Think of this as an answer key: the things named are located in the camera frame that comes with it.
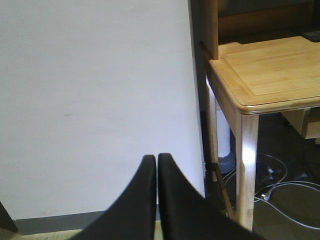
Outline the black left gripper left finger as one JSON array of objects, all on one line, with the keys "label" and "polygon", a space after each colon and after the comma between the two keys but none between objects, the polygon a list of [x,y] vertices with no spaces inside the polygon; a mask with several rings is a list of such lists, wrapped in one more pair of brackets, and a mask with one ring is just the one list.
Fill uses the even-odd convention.
[{"label": "black left gripper left finger", "polygon": [[152,240],[155,234],[156,196],[156,159],[153,155],[145,155],[117,200],[72,239]]}]

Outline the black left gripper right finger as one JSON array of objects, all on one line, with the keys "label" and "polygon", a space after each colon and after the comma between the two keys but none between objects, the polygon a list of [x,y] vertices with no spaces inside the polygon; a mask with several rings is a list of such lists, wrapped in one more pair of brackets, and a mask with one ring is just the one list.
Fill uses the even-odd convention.
[{"label": "black left gripper right finger", "polygon": [[165,240],[262,239],[203,198],[169,153],[158,156],[158,202]]}]

